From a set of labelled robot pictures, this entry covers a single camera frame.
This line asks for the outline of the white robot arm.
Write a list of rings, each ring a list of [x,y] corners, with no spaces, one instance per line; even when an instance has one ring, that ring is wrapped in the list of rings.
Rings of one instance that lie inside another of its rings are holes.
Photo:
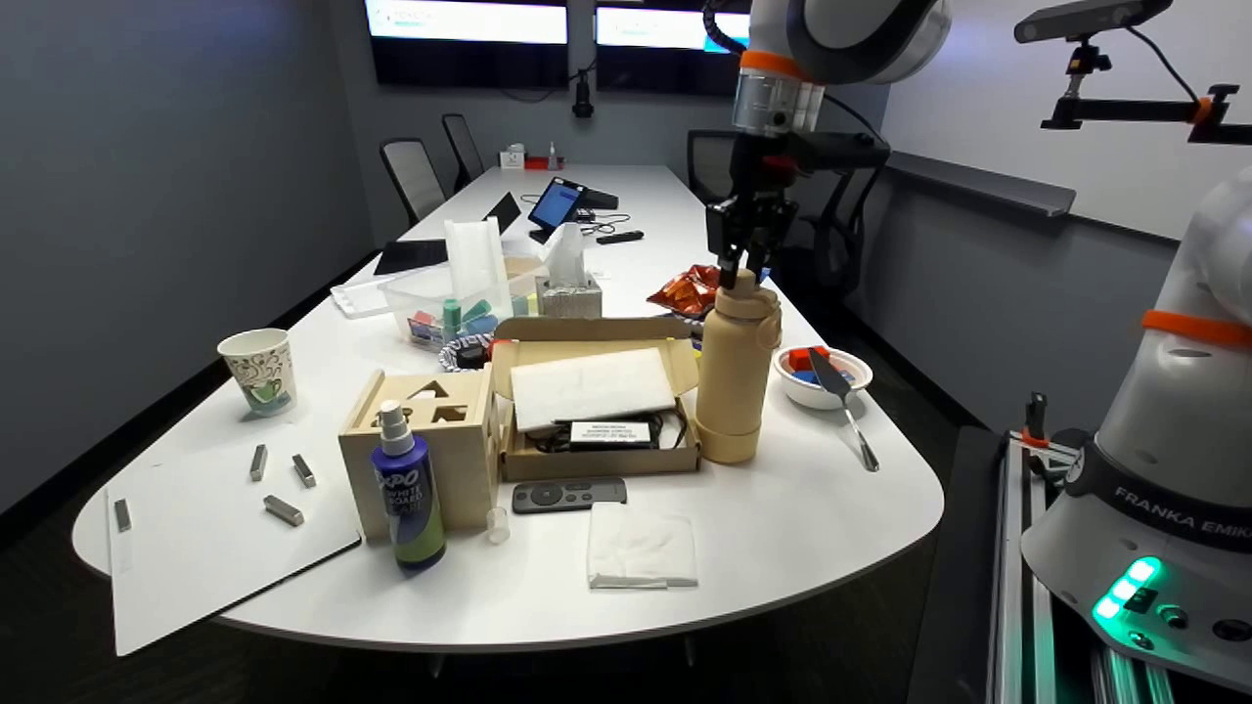
[[[733,48],[733,195],[707,210],[726,285],[765,270],[786,189],[834,161],[817,139],[821,92],[908,77],[943,39],[943,0],[750,0],[750,30]],[[1069,452],[1020,560],[1109,644],[1252,688],[1249,176],[1195,210],[1113,409]]]

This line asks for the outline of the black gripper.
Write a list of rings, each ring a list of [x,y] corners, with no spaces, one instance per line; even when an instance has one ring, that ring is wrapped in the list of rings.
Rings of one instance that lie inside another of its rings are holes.
[[[796,219],[790,189],[809,172],[882,167],[887,145],[869,134],[786,134],[733,137],[733,189],[706,207],[715,254],[715,283],[736,285],[739,263],[750,263],[754,283],[771,276],[771,251]]]

